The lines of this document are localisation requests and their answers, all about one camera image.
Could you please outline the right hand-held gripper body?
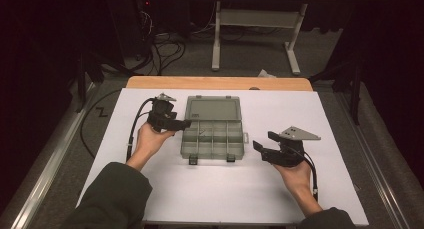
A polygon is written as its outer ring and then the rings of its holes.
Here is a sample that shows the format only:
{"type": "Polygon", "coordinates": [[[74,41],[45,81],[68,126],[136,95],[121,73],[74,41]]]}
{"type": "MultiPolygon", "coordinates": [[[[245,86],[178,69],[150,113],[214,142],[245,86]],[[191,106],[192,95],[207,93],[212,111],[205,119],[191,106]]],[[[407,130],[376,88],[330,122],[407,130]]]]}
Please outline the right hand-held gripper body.
{"type": "Polygon", "coordinates": [[[305,152],[303,142],[305,140],[320,140],[320,136],[295,126],[290,126],[277,134],[283,138],[281,143],[276,142],[279,150],[264,148],[266,152],[266,155],[263,156],[264,161],[283,167],[294,167],[306,161],[310,167],[314,167],[312,159],[305,152]]]}

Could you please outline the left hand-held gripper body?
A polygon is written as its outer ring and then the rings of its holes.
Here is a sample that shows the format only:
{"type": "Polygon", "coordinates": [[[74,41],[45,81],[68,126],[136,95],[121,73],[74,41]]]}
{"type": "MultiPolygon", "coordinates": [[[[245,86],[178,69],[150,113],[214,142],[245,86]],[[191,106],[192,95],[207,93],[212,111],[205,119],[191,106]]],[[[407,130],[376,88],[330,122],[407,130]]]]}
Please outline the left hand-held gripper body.
{"type": "Polygon", "coordinates": [[[173,112],[174,105],[172,101],[174,101],[174,98],[164,93],[153,99],[152,109],[149,112],[147,122],[152,126],[154,131],[178,131],[178,124],[176,122],[177,113],[173,112]]]}

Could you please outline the clear plastic compartment box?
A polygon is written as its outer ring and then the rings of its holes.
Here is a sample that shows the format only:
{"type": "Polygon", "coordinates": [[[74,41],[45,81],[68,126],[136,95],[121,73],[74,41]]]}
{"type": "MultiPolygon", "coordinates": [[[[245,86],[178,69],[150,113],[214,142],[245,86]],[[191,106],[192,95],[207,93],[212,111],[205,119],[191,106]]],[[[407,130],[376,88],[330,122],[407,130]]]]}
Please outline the clear plastic compartment box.
{"type": "Polygon", "coordinates": [[[227,162],[244,156],[240,98],[236,96],[189,96],[185,119],[192,124],[182,135],[180,154],[197,165],[199,159],[218,159],[227,162]],[[199,130],[205,129],[203,135],[199,130]]]}

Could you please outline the person's right hand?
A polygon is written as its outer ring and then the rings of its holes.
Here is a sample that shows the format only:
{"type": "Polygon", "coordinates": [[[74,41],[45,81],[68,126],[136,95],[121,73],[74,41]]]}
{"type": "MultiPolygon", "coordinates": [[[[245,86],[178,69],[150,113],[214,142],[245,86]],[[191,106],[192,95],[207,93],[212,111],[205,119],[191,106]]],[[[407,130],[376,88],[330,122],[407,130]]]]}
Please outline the person's right hand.
{"type": "Polygon", "coordinates": [[[306,162],[301,162],[294,167],[274,165],[274,168],[280,173],[286,188],[293,197],[305,199],[312,195],[310,189],[311,169],[306,162]]]}

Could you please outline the person's left hand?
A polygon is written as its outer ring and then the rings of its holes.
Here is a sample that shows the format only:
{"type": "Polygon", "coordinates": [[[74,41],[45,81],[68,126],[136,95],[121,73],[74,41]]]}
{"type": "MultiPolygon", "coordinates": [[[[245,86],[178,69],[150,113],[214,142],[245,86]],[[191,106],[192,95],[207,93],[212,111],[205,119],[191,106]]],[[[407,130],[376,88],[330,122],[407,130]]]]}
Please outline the person's left hand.
{"type": "Polygon", "coordinates": [[[144,123],[139,129],[136,150],[128,164],[142,168],[163,143],[174,135],[175,131],[156,132],[149,123],[144,123]]]}

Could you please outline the white table mat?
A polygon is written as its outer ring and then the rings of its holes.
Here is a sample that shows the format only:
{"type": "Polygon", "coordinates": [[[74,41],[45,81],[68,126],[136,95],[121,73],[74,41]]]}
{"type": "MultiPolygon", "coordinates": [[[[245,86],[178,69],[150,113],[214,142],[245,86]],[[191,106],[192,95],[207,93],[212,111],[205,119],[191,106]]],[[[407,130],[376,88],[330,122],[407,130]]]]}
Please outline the white table mat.
{"type": "MultiPolygon", "coordinates": [[[[137,108],[144,99],[159,93],[157,89],[130,88],[121,92],[83,195],[107,164],[125,164],[124,140],[137,108]]],[[[236,226],[301,222],[302,212],[281,177],[252,146],[253,141],[270,146],[268,131],[297,126],[321,137],[304,144],[317,167],[320,205],[344,210],[357,226],[367,225],[317,93],[236,90],[233,94],[240,98],[245,133],[243,158],[233,163],[201,159],[197,165],[190,165],[180,154],[182,137],[168,139],[141,170],[152,186],[141,222],[236,226]]]]}

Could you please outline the wooden table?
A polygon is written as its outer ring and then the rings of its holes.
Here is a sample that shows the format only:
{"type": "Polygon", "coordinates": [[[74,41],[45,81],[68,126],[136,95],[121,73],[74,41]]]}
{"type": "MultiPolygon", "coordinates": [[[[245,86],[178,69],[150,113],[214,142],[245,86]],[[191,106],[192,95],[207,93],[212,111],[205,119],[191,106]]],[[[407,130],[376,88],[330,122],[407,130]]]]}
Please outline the wooden table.
{"type": "Polygon", "coordinates": [[[133,89],[196,89],[196,90],[313,90],[305,78],[266,77],[194,77],[194,76],[133,76],[126,85],[133,89]]]}

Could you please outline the black metal stand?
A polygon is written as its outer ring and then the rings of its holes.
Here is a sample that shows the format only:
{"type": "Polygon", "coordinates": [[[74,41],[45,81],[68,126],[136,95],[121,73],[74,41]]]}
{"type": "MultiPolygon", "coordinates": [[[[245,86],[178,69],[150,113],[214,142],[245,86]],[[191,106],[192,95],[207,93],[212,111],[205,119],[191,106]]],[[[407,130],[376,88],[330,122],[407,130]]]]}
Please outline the black metal stand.
{"type": "Polygon", "coordinates": [[[349,92],[349,113],[353,122],[358,125],[358,109],[360,101],[361,66],[354,62],[342,62],[330,66],[324,71],[308,78],[311,84],[321,80],[332,80],[334,92],[349,92]]]}
{"type": "Polygon", "coordinates": [[[81,53],[77,60],[77,112],[81,112],[87,102],[86,77],[89,77],[93,83],[104,81],[104,75],[96,58],[92,54],[81,53]]]}

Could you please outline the black device with red light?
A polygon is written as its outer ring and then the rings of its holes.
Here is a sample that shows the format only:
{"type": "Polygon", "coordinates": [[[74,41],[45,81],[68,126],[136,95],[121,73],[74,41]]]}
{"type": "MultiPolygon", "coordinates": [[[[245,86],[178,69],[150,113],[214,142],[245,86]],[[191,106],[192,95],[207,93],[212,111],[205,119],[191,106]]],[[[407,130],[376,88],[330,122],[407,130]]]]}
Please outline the black device with red light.
{"type": "Polygon", "coordinates": [[[141,13],[136,0],[108,0],[124,59],[149,54],[152,46],[151,20],[141,13]]]}

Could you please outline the white-legged desk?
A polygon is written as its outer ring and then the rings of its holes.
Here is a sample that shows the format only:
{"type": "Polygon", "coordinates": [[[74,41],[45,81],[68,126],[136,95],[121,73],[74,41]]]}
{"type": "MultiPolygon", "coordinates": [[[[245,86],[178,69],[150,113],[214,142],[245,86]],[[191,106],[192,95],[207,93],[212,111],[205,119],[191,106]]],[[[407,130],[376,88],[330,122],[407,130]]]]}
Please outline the white-legged desk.
{"type": "Polygon", "coordinates": [[[307,2],[302,2],[300,8],[291,11],[271,11],[254,9],[228,9],[221,8],[221,2],[215,2],[215,35],[212,50],[211,69],[220,69],[221,56],[221,27],[241,26],[241,27],[267,27],[291,29],[291,38],[283,43],[284,50],[289,62],[291,72],[294,75],[301,73],[297,58],[294,52],[301,26],[308,8],[307,2]]]}

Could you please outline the aluminium floor rail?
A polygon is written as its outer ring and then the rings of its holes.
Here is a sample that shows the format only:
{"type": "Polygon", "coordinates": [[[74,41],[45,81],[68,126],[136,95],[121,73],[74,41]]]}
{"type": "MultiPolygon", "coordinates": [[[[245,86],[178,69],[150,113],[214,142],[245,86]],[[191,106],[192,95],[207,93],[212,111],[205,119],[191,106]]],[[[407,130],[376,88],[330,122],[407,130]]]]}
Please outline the aluminium floor rail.
{"type": "Polygon", "coordinates": [[[381,199],[385,210],[390,217],[392,225],[395,227],[395,229],[410,229],[409,224],[399,207],[395,194],[391,186],[388,184],[385,176],[383,175],[383,172],[378,165],[378,162],[373,155],[368,142],[366,141],[363,131],[361,130],[360,126],[354,122],[350,114],[348,100],[343,93],[336,93],[335,96],[350,124],[350,127],[353,130],[356,140],[359,142],[361,155],[365,162],[366,168],[373,181],[379,198],[381,199]]]}
{"type": "Polygon", "coordinates": [[[71,142],[98,93],[99,87],[100,83],[91,82],[84,89],[85,102],[81,102],[79,99],[72,100],[71,106],[65,112],[9,204],[8,210],[13,215],[13,222],[6,226],[6,229],[29,228],[55,180],[71,142]]]}

